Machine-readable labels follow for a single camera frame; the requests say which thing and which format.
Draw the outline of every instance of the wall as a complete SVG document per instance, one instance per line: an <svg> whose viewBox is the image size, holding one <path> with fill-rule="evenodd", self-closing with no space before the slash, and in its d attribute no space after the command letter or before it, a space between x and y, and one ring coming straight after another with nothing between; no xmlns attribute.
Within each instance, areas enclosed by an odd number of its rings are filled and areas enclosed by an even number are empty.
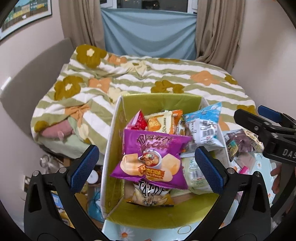
<svg viewBox="0 0 296 241"><path fill-rule="evenodd" d="M64 39L58 0L52 0L52 16L29 24L0 42L0 86L16 75L39 53ZM10 119L0 104L0 199L15 222L22 224L25 193L23 175L42 171L42 150Z"/></svg>
<svg viewBox="0 0 296 241"><path fill-rule="evenodd" d="M240 50L232 75L254 99L296 118L296 29L272 0L246 0Z"/></svg>

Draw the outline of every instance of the beige curtain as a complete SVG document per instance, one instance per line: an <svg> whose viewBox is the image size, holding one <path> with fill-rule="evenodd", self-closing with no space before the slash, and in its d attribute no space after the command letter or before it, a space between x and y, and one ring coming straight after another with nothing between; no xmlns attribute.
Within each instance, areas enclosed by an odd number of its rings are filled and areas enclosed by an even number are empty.
<svg viewBox="0 0 296 241"><path fill-rule="evenodd" d="M196 61L233 69L242 32L245 0L198 0Z"/></svg>
<svg viewBox="0 0 296 241"><path fill-rule="evenodd" d="M74 47L90 44L105 49L99 0L59 0L59 10L64 36Z"/></svg>

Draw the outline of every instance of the window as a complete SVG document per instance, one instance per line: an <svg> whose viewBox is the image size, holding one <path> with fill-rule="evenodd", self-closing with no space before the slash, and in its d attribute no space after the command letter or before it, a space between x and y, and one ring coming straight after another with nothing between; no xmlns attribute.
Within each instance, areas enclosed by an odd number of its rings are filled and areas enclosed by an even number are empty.
<svg viewBox="0 0 296 241"><path fill-rule="evenodd" d="M155 9L196 13L198 0L100 0L101 7Z"/></svg>

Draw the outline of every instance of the blue gripper pad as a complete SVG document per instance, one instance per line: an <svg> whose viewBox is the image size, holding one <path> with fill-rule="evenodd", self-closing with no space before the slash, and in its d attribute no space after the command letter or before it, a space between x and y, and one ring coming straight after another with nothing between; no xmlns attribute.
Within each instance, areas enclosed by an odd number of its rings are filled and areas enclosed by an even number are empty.
<svg viewBox="0 0 296 241"><path fill-rule="evenodd" d="M80 192L99 159L99 149L90 145L69 167L67 181L73 193Z"/></svg>
<svg viewBox="0 0 296 241"><path fill-rule="evenodd" d="M258 113L259 115L264 116L267 119L274 121L275 123L280 123L282 121L281 114L279 112L269 109L266 106L259 106Z"/></svg>
<svg viewBox="0 0 296 241"><path fill-rule="evenodd" d="M196 148L194 157L212 191L221 194L227 182L226 169L222 163L214 159L203 146Z"/></svg>

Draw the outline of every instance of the bed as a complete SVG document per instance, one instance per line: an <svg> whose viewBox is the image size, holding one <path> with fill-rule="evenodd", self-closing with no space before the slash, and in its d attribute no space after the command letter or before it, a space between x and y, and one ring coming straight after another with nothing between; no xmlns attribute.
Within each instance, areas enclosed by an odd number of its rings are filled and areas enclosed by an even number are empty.
<svg viewBox="0 0 296 241"><path fill-rule="evenodd" d="M254 101L237 81L209 64L116 56L90 45L78 46L69 59L56 83L39 95L30 130L37 143L71 158L79 157L89 144L97 145L104 155L120 95L188 93L204 96L210 104L221 101L222 130L239 128L233 119L236 109L255 112Z"/></svg>
<svg viewBox="0 0 296 241"><path fill-rule="evenodd" d="M120 95L134 93L188 93L204 96L210 104L221 101L222 130L239 128L233 119L236 109L255 112L254 101L219 67L188 60L116 56L89 45L74 50L69 39L26 65L4 89L0 101L23 132L46 152L77 158L92 143L99 147L99 163L103 163L114 105ZM62 138L41 134L64 120L73 130L70 134Z"/></svg>

